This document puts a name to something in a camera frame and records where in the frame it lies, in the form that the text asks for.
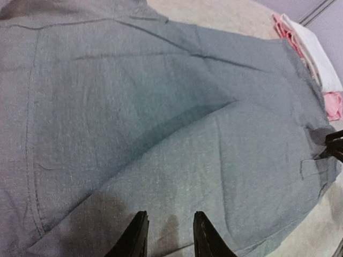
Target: gray fabric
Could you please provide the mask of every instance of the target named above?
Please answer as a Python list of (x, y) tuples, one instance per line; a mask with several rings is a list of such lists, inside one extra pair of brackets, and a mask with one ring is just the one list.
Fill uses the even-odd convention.
[(147, 210), (149, 255), (189, 256), (203, 210), (264, 256), (335, 180), (322, 95), (287, 41), (144, 2), (22, 3), (0, 12), (2, 255), (103, 256)]

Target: pink cloth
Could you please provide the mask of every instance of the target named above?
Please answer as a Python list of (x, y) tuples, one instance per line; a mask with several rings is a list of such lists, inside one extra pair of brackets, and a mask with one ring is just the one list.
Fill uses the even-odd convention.
[[(275, 21), (274, 28), (281, 39), (287, 39), (290, 46), (297, 52), (299, 57), (304, 61), (304, 55), (298, 47), (298, 43), (294, 37), (294, 32), (289, 29), (280, 19), (280, 16), (273, 14)], [(329, 121), (339, 120), (342, 118), (342, 95), (340, 92), (323, 93), (326, 115)]]
[(342, 117), (342, 95), (340, 92), (324, 93), (325, 110), (329, 121)]
[(301, 53), (298, 43), (293, 35), (293, 31), (289, 29), (280, 19), (280, 16), (277, 14), (273, 14), (273, 19), (275, 21), (274, 28), (279, 34), (281, 39), (287, 39), (290, 46), (297, 52), (300, 58), (304, 58), (303, 54)]

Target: stack of folded clothes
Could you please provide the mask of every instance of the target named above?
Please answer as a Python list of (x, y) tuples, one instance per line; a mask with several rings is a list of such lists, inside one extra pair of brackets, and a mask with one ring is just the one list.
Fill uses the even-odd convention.
[(285, 14), (274, 14), (273, 18), (280, 38), (288, 40), (321, 86), (329, 121), (340, 119), (343, 87), (317, 36)]

